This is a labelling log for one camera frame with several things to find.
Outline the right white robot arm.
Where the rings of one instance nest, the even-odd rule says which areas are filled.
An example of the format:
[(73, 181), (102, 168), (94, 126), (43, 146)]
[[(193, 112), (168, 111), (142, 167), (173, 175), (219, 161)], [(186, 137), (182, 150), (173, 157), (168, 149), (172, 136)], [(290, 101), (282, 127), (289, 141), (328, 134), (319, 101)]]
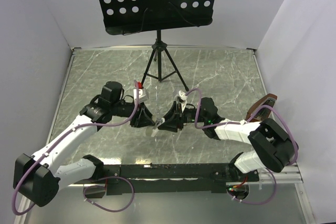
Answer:
[(173, 102), (168, 113), (154, 126), (158, 131), (177, 132), (185, 124), (199, 122), (199, 127), (211, 139), (230, 140), (252, 146), (252, 151), (237, 154), (231, 161), (229, 175), (235, 181), (243, 180), (247, 174), (266, 168), (274, 173), (281, 172), (298, 157), (298, 144), (275, 120), (232, 121), (218, 115), (213, 99), (204, 97), (198, 107), (188, 108), (186, 101)]

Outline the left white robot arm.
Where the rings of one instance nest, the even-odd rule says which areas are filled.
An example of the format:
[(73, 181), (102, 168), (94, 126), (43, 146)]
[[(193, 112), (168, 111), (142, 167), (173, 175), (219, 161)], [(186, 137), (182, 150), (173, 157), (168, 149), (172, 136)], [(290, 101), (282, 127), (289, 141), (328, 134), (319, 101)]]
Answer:
[(56, 194), (70, 184), (88, 179), (98, 183), (104, 176), (104, 163), (100, 159), (86, 155), (70, 165), (63, 161), (86, 139), (103, 127), (116, 127), (126, 123), (134, 125), (144, 121), (141, 112), (145, 110), (148, 91), (136, 82), (133, 102), (125, 102), (122, 84), (109, 81), (100, 94), (85, 105), (74, 121), (53, 141), (32, 155), (22, 154), (15, 161), (14, 195), (12, 205), (16, 205), (17, 194), (43, 207)]

